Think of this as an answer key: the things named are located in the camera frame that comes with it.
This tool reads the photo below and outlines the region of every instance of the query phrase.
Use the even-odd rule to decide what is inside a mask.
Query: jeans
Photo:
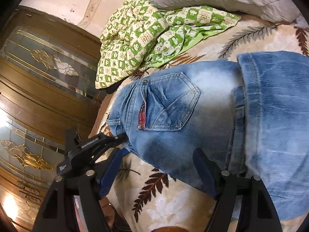
[[[201,191],[197,147],[221,169],[260,175],[291,219],[309,208],[308,78],[308,58],[292,52],[180,65],[124,87],[107,124],[127,133],[130,152]]]

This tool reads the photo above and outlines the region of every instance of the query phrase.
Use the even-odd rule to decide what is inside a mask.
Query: green and white blanket
[[[95,87],[106,88],[137,70],[160,67],[239,20],[240,16],[209,6],[167,11],[149,0],[127,0],[101,35]]]

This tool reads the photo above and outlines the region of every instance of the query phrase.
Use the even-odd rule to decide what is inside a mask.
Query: gold floral ornament
[[[42,50],[33,50],[31,55],[36,61],[43,63],[47,70],[56,69],[64,75],[78,76],[74,68],[66,62],[62,62],[57,55],[48,55]]]
[[[4,140],[1,140],[0,143],[9,155],[16,158],[23,167],[32,166],[39,170],[53,169],[53,167],[41,157],[32,154],[25,144],[16,146],[13,142]]]

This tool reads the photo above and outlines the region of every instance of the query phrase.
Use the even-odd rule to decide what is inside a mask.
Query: bedsheet
[[[308,33],[309,30],[271,24],[254,16],[243,15],[235,27],[201,41],[160,69],[218,58],[236,61],[236,55],[245,52],[285,50],[309,56]],[[111,99],[97,133],[111,135],[105,121],[121,88],[158,70],[150,68],[137,72],[122,83]],[[134,232],[151,232],[169,226],[202,232],[215,205],[205,193],[161,173],[133,154],[123,159],[108,198]],[[283,231],[296,231],[305,217],[282,221]],[[229,231],[235,231],[236,225],[237,220],[232,220]]]

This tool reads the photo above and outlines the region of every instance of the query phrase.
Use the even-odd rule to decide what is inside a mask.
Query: screw
[[[63,177],[61,175],[58,175],[58,176],[55,177],[56,182],[60,182],[60,181],[62,181],[62,179],[63,179]]]
[[[93,171],[93,170],[88,170],[87,172],[86,172],[86,175],[87,176],[92,176],[92,175],[94,175],[95,174],[95,171]]]
[[[261,177],[257,174],[253,175],[253,179],[255,179],[256,181],[261,180]]]
[[[223,171],[221,172],[221,174],[222,174],[223,176],[229,176],[229,175],[230,175],[230,172],[229,172],[228,170],[223,170]]]

